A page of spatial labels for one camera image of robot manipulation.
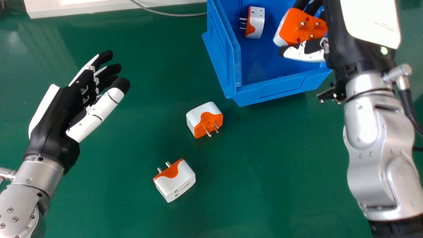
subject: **blue plastic bin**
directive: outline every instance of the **blue plastic bin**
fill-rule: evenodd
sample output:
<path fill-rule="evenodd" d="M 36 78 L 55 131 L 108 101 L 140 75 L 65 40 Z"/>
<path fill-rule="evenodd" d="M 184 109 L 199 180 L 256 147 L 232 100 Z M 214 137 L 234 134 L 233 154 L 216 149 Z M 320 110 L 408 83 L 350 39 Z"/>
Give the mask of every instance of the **blue plastic bin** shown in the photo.
<path fill-rule="evenodd" d="M 227 98 L 246 106 L 319 87 L 331 70 L 325 63 L 280 57 L 273 36 L 295 0 L 207 0 L 207 32 L 203 34 L 217 77 Z M 239 18 L 248 7 L 265 8 L 260 39 L 246 39 Z"/>

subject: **robotic hand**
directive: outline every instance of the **robotic hand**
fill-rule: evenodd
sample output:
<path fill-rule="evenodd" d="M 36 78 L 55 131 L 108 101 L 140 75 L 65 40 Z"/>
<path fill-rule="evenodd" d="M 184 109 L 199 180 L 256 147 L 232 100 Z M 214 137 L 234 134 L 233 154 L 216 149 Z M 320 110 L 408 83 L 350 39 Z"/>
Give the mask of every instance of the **robotic hand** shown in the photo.
<path fill-rule="evenodd" d="M 323 7 L 328 39 L 281 47 L 279 54 L 326 61 L 335 71 L 336 81 L 318 98 L 345 105 L 348 185 L 373 237 L 423 237 L 423 191 L 412 154 L 423 127 L 411 101 L 411 67 L 394 61 L 401 42 L 395 1 L 323 0 Z"/>
<path fill-rule="evenodd" d="M 0 194 L 0 237 L 35 238 L 45 233 L 44 217 L 62 177 L 80 154 L 79 143 L 115 109 L 130 83 L 118 78 L 112 51 L 91 59 L 69 86 L 50 86 L 29 125 L 30 142 L 18 171 L 0 168 L 11 180 Z M 105 88 L 109 89 L 99 95 Z"/>

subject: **green tabletop surface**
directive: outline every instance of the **green tabletop surface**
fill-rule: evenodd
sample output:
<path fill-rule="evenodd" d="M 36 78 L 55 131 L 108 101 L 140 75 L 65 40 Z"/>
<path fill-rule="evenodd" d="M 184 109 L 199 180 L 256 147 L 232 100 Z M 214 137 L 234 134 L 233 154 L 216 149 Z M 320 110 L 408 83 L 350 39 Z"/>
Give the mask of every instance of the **green tabletop surface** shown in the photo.
<path fill-rule="evenodd" d="M 200 12 L 205 4 L 160 8 Z M 403 0 L 397 63 L 413 68 L 412 97 L 423 121 L 423 7 Z M 46 218 L 46 238 L 370 237 L 348 189 L 343 107 L 303 94 L 247 107 L 223 95 L 201 34 L 206 16 L 172 18 L 142 9 L 30 19 L 23 3 L 0 11 L 0 166 L 18 169 L 28 125 L 52 83 L 66 86 L 94 55 L 131 88 L 81 143 Z M 213 101 L 224 125 L 194 139 L 185 114 Z M 417 138 L 418 145 L 423 140 Z M 196 184 L 167 203 L 157 167 L 185 158 Z M 414 153 L 420 173 L 423 153 Z"/>

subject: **blue container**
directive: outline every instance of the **blue container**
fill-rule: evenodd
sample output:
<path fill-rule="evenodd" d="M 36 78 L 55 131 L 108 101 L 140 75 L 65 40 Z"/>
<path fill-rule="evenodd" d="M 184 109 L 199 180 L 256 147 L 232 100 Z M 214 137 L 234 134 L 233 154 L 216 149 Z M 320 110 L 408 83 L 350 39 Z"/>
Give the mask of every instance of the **blue container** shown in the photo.
<path fill-rule="evenodd" d="M 331 70 L 325 63 L 280 57 L 273 36 L 295 0 L 207 0 L 207 32 L 203 34 L 217 77 L 227 98 L 246 106 L 319 87 Z M 246 39 L 239 18 L 248 7 L 265 8 L 260 39 Z"/>

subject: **gray cable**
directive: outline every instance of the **gray cable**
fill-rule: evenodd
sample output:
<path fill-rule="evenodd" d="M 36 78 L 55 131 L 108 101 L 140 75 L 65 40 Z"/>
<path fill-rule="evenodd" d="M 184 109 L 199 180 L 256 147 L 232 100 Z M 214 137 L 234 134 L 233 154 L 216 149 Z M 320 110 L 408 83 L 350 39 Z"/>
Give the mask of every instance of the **gray cable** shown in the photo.
<path fill-rule="evenodd" d="M 131 2 L 133 2 L 135 5 L 139 6 L 140 8 L 152 12 L 152 13 L 156 13 L 159 15 L 164 15 L 164 16 L 169 16 L 169 17 L 198 17 L 198 16 L 204 16 L 207 15 L 207 12 L 201 12 L 201 13 L 191 13 L 191 14 L 174 14 L 174 13 L 167 13 L 167 12 L 162 12 L 162 11 L 156 11 L 156 10 L 152 10 L 149 9 L 143 5 L 141 5 L 141 3 L 138 3 L 135 0 L 130 0 Z"/>

